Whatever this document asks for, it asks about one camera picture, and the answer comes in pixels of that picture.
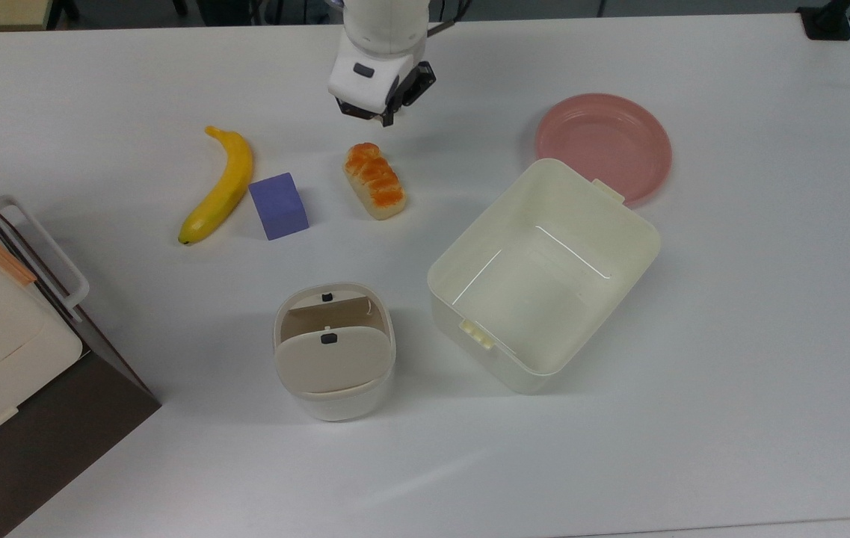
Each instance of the purple block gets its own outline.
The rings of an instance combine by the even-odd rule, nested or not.
[[[308,228],[305,205],[290,173],[256,181],[248,186],[248,193],[270,241]]]

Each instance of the small white container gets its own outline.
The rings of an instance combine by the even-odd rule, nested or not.
[[[384,400],[395,364],[391,316],[363,285],[299,291],[275,317],[275,368],[311,416],[359,418]]]
[[[578,353],[660,251],[601,182],[535,162],[428,270],[435,323],[516,392]]]

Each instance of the pink plate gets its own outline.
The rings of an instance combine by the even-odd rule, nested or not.
[[[664,127],[636,102],[583,94],[559,102],[541,120],[538,159],[564,161],[588,180],[623,195],[625,205],[646,200],[671,171]]]

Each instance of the banana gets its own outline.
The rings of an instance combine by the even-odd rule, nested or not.
[[[202,241],[215,232],[246,194],[254,169],[251,148],[242,135],[213,126],[206,127],[206,134],[222,143],[229,160],[219,182],[182,222],[179,243],[183,245]]]

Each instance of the white plastic bin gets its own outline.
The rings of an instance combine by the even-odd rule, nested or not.
[[[578,353],[660,251],[660,235],[554,159],[535,162],[428,270],[443,333],[516,392]]]

